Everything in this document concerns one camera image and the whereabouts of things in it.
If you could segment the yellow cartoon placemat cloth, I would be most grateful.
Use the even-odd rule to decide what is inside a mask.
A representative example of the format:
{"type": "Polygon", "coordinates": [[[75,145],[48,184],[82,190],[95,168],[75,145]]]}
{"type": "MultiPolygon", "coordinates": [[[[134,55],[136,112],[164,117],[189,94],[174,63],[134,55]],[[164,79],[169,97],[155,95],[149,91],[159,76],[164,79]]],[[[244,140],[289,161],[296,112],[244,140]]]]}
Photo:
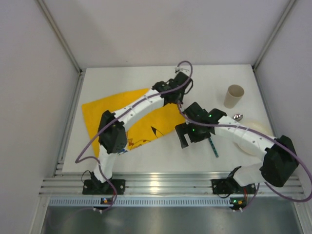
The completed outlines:
{"type": "MultiPolygon", "coordinates": [[[[105,111],[111,113],[135,102],[142,96],[150,96],[148,88],[127,91],[112,96],[104,97],[82,105],[82,114],[85,126],[92,139],[98,133],[98,127],[102,114],[105,111]]],[[[175,130],[175,127],[185,122],[175,104],[167,104],[154,110],[137,121],[127,131],[127,146],[125,150],[131,151],[175,130]]]]}

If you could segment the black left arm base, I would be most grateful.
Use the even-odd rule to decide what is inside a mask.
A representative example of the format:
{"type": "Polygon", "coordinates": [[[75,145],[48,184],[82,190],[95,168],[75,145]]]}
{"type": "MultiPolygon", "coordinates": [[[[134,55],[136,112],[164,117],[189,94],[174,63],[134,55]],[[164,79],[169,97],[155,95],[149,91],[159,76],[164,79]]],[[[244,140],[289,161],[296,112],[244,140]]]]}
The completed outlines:
{"type": "Polygon", "coordinates": [[[83,183],[83,195],[123,195],[125,191],[126,180],[124,179],[112,179],[110,181],[112,185],[115,187],[116,191],[113,187],[108,183],[97,183],[91,179],[85,180],[83,183]]]}

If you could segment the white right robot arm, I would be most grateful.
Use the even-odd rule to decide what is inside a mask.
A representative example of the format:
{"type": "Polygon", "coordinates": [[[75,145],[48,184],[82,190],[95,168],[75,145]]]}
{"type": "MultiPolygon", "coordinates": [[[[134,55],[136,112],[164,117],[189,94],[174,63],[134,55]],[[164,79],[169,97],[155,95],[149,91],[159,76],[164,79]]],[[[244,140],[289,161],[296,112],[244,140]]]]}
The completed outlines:
{"type": "Polygon", "coordinates": [[[267,182],[275,187],[283,187],[298,167],[292,156],[295,149],[287,136],[275,138],[239,124],[219,109],[207,112],[198,103],[192,103],[181,114],[186,122],[175,127],[182,148],[191,143],[203,141],[211,135],[231,140],[257,157],[260,162],[250,166],[237,166],[225,179],[231,191],[250,184],[267,182]]]}

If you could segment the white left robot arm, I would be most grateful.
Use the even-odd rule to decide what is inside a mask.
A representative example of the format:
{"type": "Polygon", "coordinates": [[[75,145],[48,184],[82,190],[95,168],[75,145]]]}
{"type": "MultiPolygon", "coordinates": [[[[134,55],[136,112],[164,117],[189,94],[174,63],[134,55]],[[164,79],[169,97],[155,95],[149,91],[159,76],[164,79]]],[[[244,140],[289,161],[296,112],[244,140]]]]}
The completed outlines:
{"type": "Polygon", "coordinates": [[[124,108],[112,113],[105,111],[98,128],[99,164],[93,171],[95,179],[104,183],[112,178],[115,159],[125,149],[126,132],[132,125],[156,109],[182,102],[188,86],[193,86],[192,78],[180,71],[174,79],[157,82],[146,94],[124,108]]]}

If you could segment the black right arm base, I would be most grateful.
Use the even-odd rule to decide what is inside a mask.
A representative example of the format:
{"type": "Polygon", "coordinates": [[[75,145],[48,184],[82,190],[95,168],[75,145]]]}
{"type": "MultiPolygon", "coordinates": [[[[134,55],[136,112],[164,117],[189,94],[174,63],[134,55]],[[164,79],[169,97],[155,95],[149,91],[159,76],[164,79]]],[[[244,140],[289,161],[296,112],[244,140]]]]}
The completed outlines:
{"type": "Polygon", "coordinates": [[[240,186],[236,181],[226,178],[212,179],[211,184],[215,195],[244,194],[244,192],[254,194],[256,191],[254,184],[240,186]]]}

